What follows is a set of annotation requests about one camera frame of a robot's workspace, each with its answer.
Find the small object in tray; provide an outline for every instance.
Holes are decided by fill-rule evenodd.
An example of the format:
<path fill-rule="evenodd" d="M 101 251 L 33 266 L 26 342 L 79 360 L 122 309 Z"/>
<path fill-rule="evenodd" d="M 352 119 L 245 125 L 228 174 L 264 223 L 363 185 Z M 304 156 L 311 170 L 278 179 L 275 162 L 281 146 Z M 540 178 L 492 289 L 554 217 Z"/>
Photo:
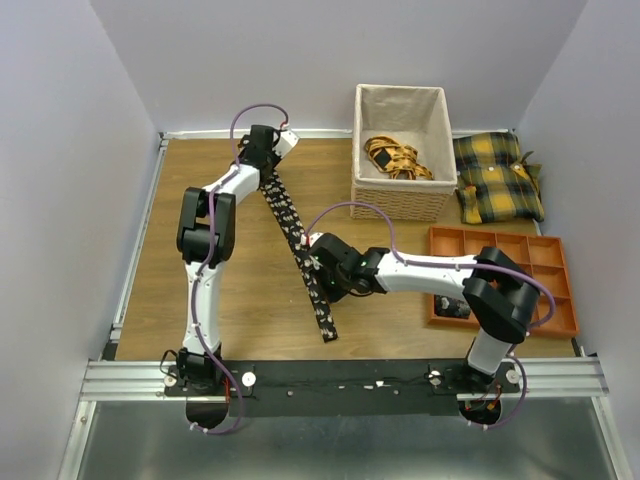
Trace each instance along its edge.
<path fill-rule="evenodd" d="M 471 307 L 467 302 L 443 295 L 434 295 L 435 311 L 439 317 L 469 318 Z"/>

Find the wicker basket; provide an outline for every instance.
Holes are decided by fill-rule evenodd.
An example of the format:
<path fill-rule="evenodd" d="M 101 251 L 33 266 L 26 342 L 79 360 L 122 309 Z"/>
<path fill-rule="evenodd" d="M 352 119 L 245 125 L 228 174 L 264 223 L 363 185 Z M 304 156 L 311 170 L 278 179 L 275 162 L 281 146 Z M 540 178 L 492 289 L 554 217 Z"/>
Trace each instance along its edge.
<path fill-rule="evenodd" d="M 389 135 L 418 150 L 418 163 L 434 180 L 392 180 L 367 158 L 365 142 Z M 456 166 L 447 103 L 442 88 L 358 85 L 353 129 L 351 200 L 376 205 L 389 217 L 435 222 L 456 189 Z M 353 218 L 376 218 L 351 207 Z"/>

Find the orange sorting tray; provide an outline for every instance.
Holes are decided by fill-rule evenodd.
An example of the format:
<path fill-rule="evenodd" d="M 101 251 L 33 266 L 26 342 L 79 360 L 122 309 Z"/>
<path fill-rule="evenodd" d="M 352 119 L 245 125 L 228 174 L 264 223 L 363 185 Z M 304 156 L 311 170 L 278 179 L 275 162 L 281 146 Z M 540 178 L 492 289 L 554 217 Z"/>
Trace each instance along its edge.
<path fill-rule="evenodd" d="M 477 255 L 482 247 L 500 248 L 529 275 L 544 284 L 556 302 L 556 314 L 531 335 L 553 338 L 573 338 L 580 333 L 571 295 L 569 272 L 562 241 L 555 237 L 538 237 L 514 233 L 496 233 L 461 228 L 431 227 L 429 255 L 457 257 Z M 549 302 L 541 296 L 533 321 L 546 315 Z M 468 319 L 436 315 L 434 296 L 428 295 L 428 323 L 450 327 L 478 328 L 473 313 Z"/>

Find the black patterned strap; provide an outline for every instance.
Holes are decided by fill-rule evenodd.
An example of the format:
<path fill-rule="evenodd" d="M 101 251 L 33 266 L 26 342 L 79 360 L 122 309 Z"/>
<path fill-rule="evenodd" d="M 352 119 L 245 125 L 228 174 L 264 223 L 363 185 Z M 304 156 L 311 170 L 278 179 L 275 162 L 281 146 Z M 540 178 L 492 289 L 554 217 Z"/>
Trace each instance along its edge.
<path fill-rule="evenodd" d="M 309 293 L 309 300 L 311 300 L 311 305 L 315 311 L 320 333 L 322 333 L 322 339 L 325 342 L 336 340 L 338 332 L 331 316 L 331 307 L 313 273 L 313 262 L 309 257 L 309 247 L 301 241 L 304 227 L 300 222 L 296 208 L 293 206 L 293 201 L 277 172 L 273 172 L 273 176 L 267 180 L 264 186 L 260 187 L 260 191 L 269 204 L 273 216 L 276 217 L 278 225 L 280 225 L 280 229 L 287 239 L 291 253 L 293 253 L 293 258 L 296 260 L 298 269 L 302 274 L 302 279 Z"/>

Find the black mounting plate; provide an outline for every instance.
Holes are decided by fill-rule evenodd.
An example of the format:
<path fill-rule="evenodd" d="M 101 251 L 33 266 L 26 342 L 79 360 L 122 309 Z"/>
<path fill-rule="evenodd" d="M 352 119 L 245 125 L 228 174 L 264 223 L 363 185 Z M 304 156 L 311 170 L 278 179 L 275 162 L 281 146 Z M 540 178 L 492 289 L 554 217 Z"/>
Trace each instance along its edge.
<path fill-rule="evenodd" d="M 245 398 L 248 417 L 358 416 L 427 414 L 459 415 L 458 393 L 485 393 L 469 388 L 458 373 L 463 359 L 441 360 L 285 360 L 236 361 L 224 364 L 235 375 Z M 513 366 L 503 363 L 497 381 L 504 393 L 519 391 L 506 381 Z M 442 383 L 429 383 L 429 373 L 438 370 Z M 253 372 L 256 383 L 242 385 L 242 375 Z M 185 385 L 180 381 L 165 389 L 167 396 L 223 396 L 224 384 L 210 387 Z M 231 401 L 231 416 L 238 402 Z"/>

